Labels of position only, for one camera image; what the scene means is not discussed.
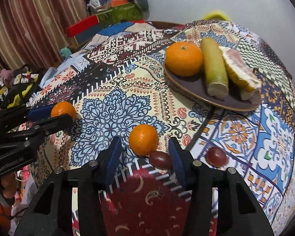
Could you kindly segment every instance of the metal screw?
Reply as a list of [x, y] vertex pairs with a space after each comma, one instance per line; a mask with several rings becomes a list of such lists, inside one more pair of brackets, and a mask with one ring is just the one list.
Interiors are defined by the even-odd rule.
[[26, 142], [24, 142], [24, 146], [25, 147], [28, 147], [30, 145], [30, 141], [26, 141]]
[[62, 172], [64, 168], [63, 167], [57, 167], [55, 168], [53, 171], [56, 173], [56, 174], [60, 174]]
[[94, 166], [96, 166], [98, 164], [98, 161], [97, 160], [90, 160], [89, 161], [89, 165], [91, 166], [91, 167], [94, 167]]
[[199, 161], [199, 160], [194, 160], [194, 161], [192, 162], [192, 164], [195, 165], [196, 167], [200, 167], [200, 166], [202, 165], [202, 162]]
[[230, 168], [228, 168], [227, 170], [228, 170], [228, 172], [231, 173], [231, 174], [235, 174], [235, 173], [236, 173], [236, 169], [233, 168], [233, 167], [230, 167]]

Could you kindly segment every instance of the patchwork tablecloth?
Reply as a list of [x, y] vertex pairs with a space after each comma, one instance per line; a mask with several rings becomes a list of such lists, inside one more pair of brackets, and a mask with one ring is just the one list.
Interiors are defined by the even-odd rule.
[[[159, 133], [159, 151], [167, 152], [171, 136], [205, 163], [211, 146], [224, 149], [228, 164], [220, 169], [237, 169], [279, 235], [295, 208], [295, 90], [272, 49], [248, 29], [224, 21], [167, 30], [149, 24], [121, 26], [122, 31], [97, 34], [81, 51], [85, 55], [79, 65], [67, 68], [33, 101], [42, 106], [67, 100], [78, 114], [69, 131], [49, 136], [40, 147], [31, 166], [36, 183], [41, 185], [57, 166], [82, 166], [120, 136], [126, 153], [109, 191], [100, 193], [108, 234], [181, 235], [191, 193], [181, 189], [171, 171], [155, 169], [128, 147], [132, 128], [150, 124]], [[231, 112], [194, 100], [164, 77], [165, 48], [177, 41], [199, 44], [205, 36], [237, 49], [262, 80], [262, 104], [255, 111]], [[215, 218], [217, 196], [214, 189]], [[73, 220], [78, 232], [77, 189]]]

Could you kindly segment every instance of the white wall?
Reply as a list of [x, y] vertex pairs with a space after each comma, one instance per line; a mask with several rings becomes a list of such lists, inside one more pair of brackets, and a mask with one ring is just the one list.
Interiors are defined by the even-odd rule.
[[213, 10], [249, 28], [276, 52], [295, 85], [295, 9], [289, 0], [148, 0], [149, 20], [188, 23]]

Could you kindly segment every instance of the brown plate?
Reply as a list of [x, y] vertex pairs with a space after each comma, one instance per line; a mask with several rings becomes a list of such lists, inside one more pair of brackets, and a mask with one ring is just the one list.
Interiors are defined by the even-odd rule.
[[165, 66], [164, 73], [176, 86], [211, 105], [236, 112], [249, 112], [255, 110], [261, 104], [259, 91], [256, 91], [251, 101], [243, 101], [240, 98], [238, 87], [231, 81], [229, 82], [229, 94], [224, 100], [218, 100], [208, 95], [205, 86], [204, 73], [192, 77], [181, 77], [170, 72]]

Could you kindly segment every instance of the orange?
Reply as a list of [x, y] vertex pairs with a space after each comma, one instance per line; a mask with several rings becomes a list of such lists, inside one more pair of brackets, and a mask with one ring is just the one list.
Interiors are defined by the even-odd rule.
[[196, 75], [202, 65], [202, 51], [193, 42], [176, 42], [166, 49], [165, 66], [178, 76]]
[[53, 107], [50, 117], [56, 117], [65, 113], [69, 114], [73, 120], [76, 118], [76, 110], [74, 106], [67, 101], [61, 101]]
[[139, 156], [149, 155], [156, 151], [159, 135], [153, 126], [140, 124], [135, 126], [129, 135], [129, 146]]

